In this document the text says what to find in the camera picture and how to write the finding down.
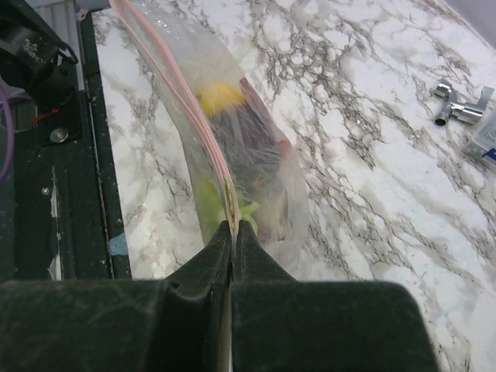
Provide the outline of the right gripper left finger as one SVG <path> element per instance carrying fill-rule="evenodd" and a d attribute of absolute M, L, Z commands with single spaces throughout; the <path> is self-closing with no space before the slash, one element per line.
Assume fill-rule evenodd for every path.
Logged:
<path fill-rule="evenodd" d="M 210 242 L 162 280 L 9 281 L 3 371 L 227 371 L 232 239 Z"/>

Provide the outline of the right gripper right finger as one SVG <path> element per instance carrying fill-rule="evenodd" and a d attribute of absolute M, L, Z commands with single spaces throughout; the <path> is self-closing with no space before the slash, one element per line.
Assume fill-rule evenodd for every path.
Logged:
<path fill-rule="evenodd" d="M 301 282 L 239 224 L 232 261 L 236 371 L 437 371 L 419 307 L 400 284 Z"/>

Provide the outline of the clear zip top bag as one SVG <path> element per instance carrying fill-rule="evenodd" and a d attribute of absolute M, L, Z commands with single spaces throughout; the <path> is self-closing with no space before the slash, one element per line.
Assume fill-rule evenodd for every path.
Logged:
<path fill-rule="evenodd" d="M 297 154 L 220 39 L 155 1 L 114 1 L 124 47 L 105 50 L 112 150 L 131 272 L 165 277 L 221 222 L 248 222 L 284 268 L 308 201 Z"/>

